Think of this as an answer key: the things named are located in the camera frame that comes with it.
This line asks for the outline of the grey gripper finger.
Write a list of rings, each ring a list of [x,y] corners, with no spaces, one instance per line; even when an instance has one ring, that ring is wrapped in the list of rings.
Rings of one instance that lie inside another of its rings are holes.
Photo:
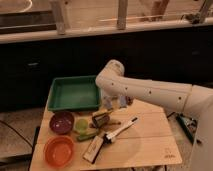
[[[127,107],[127,101],[126,96],[119,96],[119,102],[120,102],[120,108],[126,108]]]
[[[112,108],[112,103],[108,96],[103,97],[103,105],[105,106],[106,109]]]

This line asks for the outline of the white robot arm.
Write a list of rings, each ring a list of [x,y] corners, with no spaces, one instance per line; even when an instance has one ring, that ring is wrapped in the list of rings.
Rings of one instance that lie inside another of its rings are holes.
[[[97,75],[96,85],[111,95],[122,94],[196,119],[189,171],[213,171],[213,88],[128,78],[124,71],[121,62],[110,60]]]

